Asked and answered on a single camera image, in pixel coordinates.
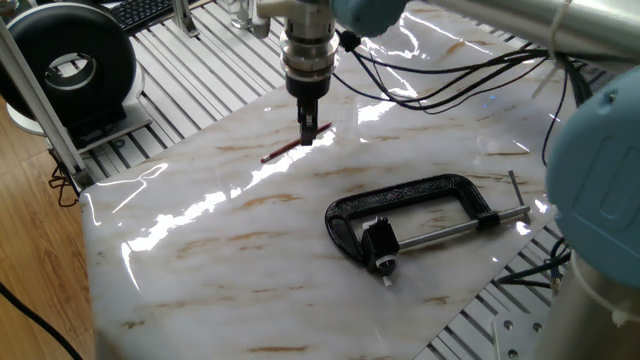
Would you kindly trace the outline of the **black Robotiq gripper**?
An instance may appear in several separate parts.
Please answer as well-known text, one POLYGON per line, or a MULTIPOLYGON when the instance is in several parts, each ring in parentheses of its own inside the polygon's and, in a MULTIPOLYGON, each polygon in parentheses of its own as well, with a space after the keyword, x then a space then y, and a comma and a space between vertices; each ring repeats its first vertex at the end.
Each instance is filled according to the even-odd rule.
POLYGON ((286 77, 286 89, 290 95, 298 99, 298 122, 300 125, 300 142, 312 145, 318 130, 318 99, 325 96, 330 88, 330 78, 318 81, 301 81, 286 77))

